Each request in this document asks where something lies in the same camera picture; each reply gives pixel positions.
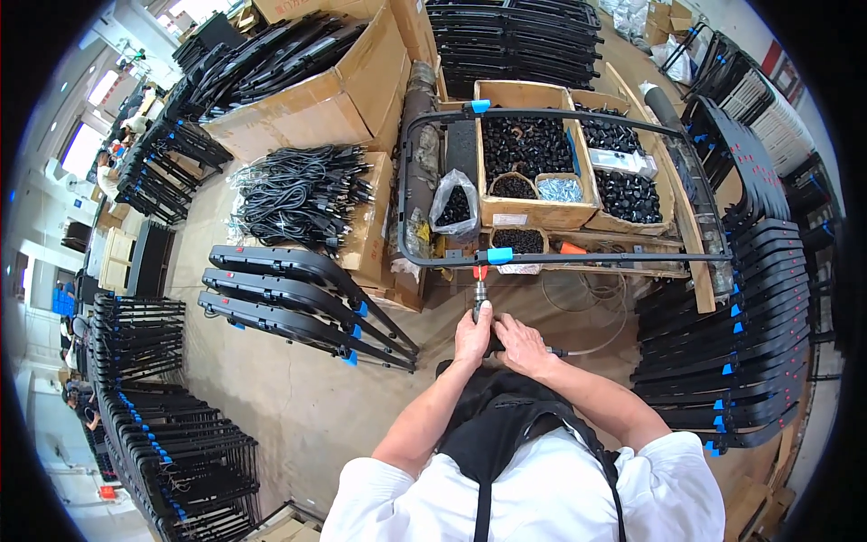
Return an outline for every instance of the open cardboard box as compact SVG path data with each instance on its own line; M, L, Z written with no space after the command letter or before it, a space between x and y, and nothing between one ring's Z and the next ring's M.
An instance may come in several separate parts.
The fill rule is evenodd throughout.
M645 122L641 111L638 111L629 102L616 96L590 92L589 90L572 90L571 96L573 104L580 103L586 108L591 109L617 109L621 113L627 112L626 116L629 119ZM654 137L652 132L648 132L647 130L636 130L636 132L638 133L638 142L641 143L646 153L654 157L657 164L661 163L663 159L670 160L668 151L660 145L660 141ZM675 195L671 188L673 180L669 177L668 170L664 168L660 168L659 173L656 174L653 180L656 181L656 193L659 194L659 211L662 215L662 222L656 224L636 224L628 220L621 220L606 213L604 211L604 204L602 204L599 212L584 227L591 230L635 233L640 235L660 235L667 231L675 219Z
M328 8L321 4L301 4L294 16ZM392 153L410 61L390 3L355 2L334 12L372 18L334 68L201 125L237 159L251 163L280 147L326 143Z
M574 111L569 91L564 87L538 82L476 81L476 100L488 99L491 105L504 108L558 108ZM541 199L497 198L486 193L485 154L482 145L482 121L476 119L476 152L478 154L478 189L483 226L528 225L545 230L576 230L584 225L602 205L596 189L593 169L584 136L574 119L563 119L564 130L573 150L573 163L581 184L583 201L565 203ZM547 174L545 177L557 177Z
M387 153L367 153L365 161L374 166L362 177L373 188L374 201L355 204L354 217L349 224L352 232L345 238L337 263L352 275L359 286L388 289L394 287L394 274L388 257L385 257L388 201L394 169Z

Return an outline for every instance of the bag of screws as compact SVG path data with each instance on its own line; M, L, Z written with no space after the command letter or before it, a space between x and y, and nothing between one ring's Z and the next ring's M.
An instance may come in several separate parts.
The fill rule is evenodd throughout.
M431 231L459 243L479 236L479 195L469 178L453 169L440 180L429 213Z
M511 247L514 254L546 254L548 235L538 228L493 228L490 245ZM542 264L497 265L501 275L538 275L541 270Z
M539 198L545 201L564 201L581 203L583 193L577 179L549 177L536 181Z

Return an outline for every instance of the white paper label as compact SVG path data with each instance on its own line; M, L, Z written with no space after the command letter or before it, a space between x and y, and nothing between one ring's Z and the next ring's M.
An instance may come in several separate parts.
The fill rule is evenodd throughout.
M494 213L494 225L525 225L527 223L527 215L525 214L499 214Z

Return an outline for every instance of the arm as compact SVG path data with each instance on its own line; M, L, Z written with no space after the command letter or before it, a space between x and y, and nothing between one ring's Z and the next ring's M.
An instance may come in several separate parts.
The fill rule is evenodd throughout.
M454 405L473 372L481 365L491 335L493 310L482 304L479 322L468 310L455 333L454 362L433 385L404 408L374 450L373 457L417 477L446 430Z
M505 352L497 354L501 362L558 392L624 446L638 452L651 441L671 433L656 411L628 389L548 354L535 329L509 315L503 315L494 329L505 346Z

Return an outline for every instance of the hand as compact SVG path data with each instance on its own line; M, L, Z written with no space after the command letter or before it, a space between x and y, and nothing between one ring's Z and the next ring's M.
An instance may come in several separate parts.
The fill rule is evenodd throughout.
M479 322L473 323L473 310L466 312L458 322L454 332L454 361L466 362L478 367L491 340L491 321L493 307L490 301L482 302L479 308Z
M539 332L512 315L502 315L493 328L505 347L505 352L497 352L497 359L516 373L536 379L553 362L559 362L545 349Z

